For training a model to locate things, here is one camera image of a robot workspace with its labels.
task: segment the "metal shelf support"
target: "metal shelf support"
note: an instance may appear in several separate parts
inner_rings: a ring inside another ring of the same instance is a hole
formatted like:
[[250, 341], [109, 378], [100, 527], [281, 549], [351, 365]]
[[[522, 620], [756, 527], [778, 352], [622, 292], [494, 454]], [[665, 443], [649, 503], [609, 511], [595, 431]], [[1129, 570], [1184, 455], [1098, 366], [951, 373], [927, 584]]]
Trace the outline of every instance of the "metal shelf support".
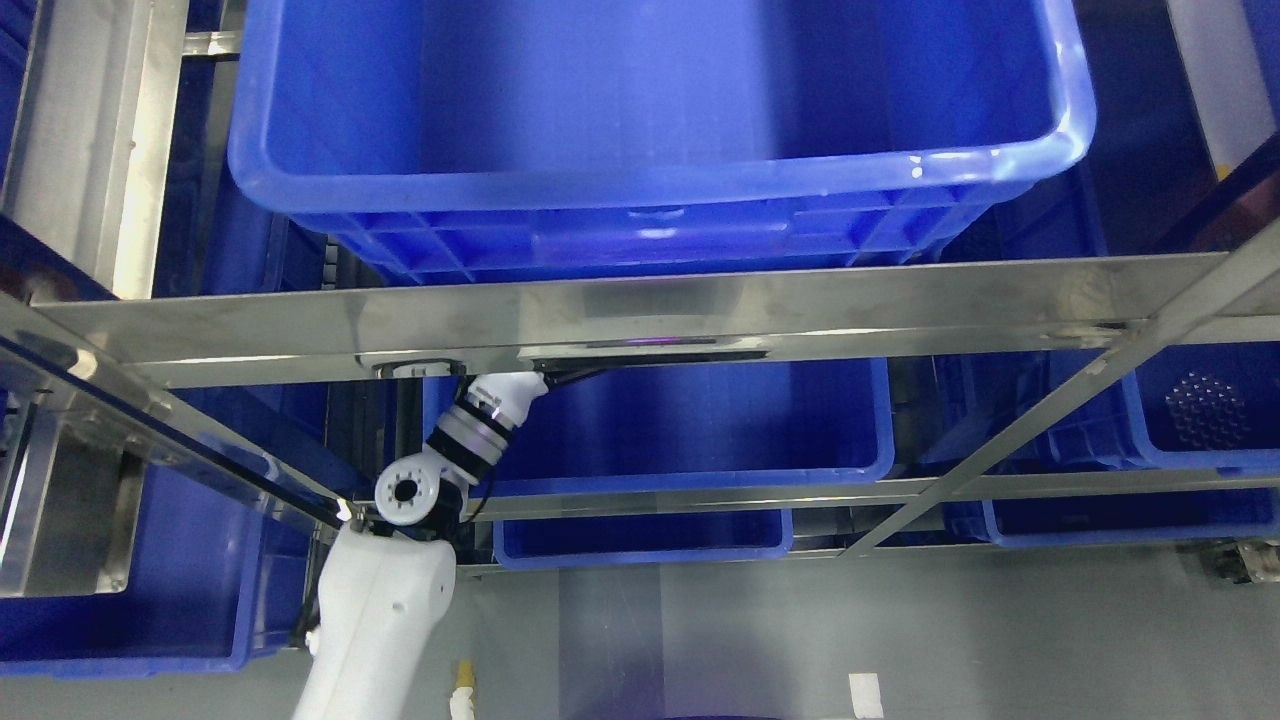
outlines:
[[[831, 484], [762, 488], [676, 489], [571, 496], [492, 497], [484, 520], [596, 518], [654, 512], [719, 512], [728, 510], [782, 510], [856, 507], [910, 502], [936, 486], [938, 478], [893, 478], [867, 484]], [[1216, 470], [1112, 470], [980, 475], [951, 493], [948, 501], [1025, 500], [1201, 489], [1280, 487], [1280, 477], [1228, 477]], [[479, 498], [472, 500], [468, 512]]]
[[41, 3], [0, 210], [151, 297], [188, 0]]
[[938, 478], [927, 491], [859, 538], [847, 553], [867, 555], [908, 523], [951, 497], [1162, 348], [1183, 340], [1276, 272], [1280, 272], [1280, 220], [1272, 222], [1226, 260], [1179, 292], [1149, 322], [1126, 331], [1106, 352], [1015, 418], [1009, 427]]
[[[166, 387], [1102, 348], [1226, 254], [37, 304]], [[1280, 340], [1280, 284], [1185, 342]]]

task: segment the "gray floor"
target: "gray floor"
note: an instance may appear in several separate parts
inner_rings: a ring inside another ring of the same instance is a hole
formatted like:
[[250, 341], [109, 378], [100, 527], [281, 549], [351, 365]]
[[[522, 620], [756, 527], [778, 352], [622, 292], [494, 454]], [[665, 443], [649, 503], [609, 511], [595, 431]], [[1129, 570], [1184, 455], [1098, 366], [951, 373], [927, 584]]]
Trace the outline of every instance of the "gray floor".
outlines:
[[[404, 717], [445, 717], [475, 661], [479, 717], [1271, 719], [1280, 587], [1208, 580], [1169, 548], [906, 551], [465, 580]], [[239, 675], [0, 680], [0, 717], [287, 717], [308, 659]]]

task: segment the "robotic arm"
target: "robotic arm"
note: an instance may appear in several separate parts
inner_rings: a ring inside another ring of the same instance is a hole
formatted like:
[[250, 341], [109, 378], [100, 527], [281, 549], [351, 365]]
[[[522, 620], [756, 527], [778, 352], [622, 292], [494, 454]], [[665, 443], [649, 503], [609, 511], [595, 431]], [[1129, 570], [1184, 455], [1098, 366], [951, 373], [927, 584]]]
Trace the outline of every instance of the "robotic arm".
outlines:
[[[458, 393], [422, 451], [378, 477], [374, 503], [392, 525], [451, 538], [472, 487], [498, 462], [548, 384], [539, 373], [480, 375]], [[428, 637], [453, 598], [447, 539], [381, 537], [348, 523], [320, 573], [315, 664], [294, 720], [396, 720]]]

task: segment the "white label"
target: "white label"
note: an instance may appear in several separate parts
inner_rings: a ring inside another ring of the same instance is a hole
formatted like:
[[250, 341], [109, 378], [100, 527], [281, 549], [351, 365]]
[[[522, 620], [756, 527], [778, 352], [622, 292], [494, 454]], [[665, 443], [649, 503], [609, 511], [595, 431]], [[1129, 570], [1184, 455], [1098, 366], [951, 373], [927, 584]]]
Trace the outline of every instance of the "white label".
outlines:
[[854, 717], [882, 720], [884, 706], [879, 700], [879, 675], [876, 673], [850, 673], [849, 694], [854, 698]]

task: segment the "diagonal metal strut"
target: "diagonal metal strut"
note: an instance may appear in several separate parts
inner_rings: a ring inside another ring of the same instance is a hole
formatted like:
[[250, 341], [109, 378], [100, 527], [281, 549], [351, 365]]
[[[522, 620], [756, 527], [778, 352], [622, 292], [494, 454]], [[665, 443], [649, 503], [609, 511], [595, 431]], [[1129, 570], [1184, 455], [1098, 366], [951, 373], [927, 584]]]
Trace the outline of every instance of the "diagonal metal strut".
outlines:
[[1019, 415], [996, 437], [987, 441], [946, 473], [928, 489], [908, 501], [845, 555], [867, 556], [877, 544], [901, 530], [931, 507], [979, 478], [997, 462], [1073, 410], [1088, 402], [1112, 383], [1143, 364], [1166, 346], [1176, 343], [1242, 295], [1280, 272], [1280, 220], [1262, 229], [1216, 268], [1174, 296], [1151, 319], [1116, 338], [1111, 347], [1050, 392], [1030, 410]]

